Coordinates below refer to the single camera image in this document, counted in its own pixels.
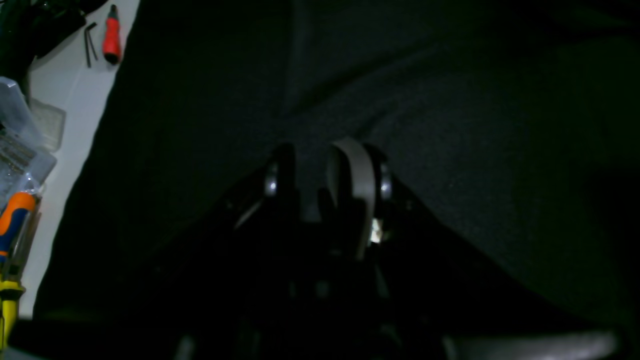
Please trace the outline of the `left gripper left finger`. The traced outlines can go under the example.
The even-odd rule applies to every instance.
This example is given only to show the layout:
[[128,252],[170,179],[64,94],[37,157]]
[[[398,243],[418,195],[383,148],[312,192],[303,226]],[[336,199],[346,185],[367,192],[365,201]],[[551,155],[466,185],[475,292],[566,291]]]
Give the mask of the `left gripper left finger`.
[[297,187],[297,160],[294,145],[277,146],[266,163],[263,196],[276,215],[291,221],[300,217],[300,191]]

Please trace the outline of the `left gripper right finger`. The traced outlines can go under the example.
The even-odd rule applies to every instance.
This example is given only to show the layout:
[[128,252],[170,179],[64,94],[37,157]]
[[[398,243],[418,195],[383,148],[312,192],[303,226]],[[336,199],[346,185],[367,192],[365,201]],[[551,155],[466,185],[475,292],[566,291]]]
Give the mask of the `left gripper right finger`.
[[393,199],[393,172],[379,148],[353,138],[331,144],[327,189],[334,209],[355,216],[352,257],[365,260],[368,248],[385,239],[384,217]]

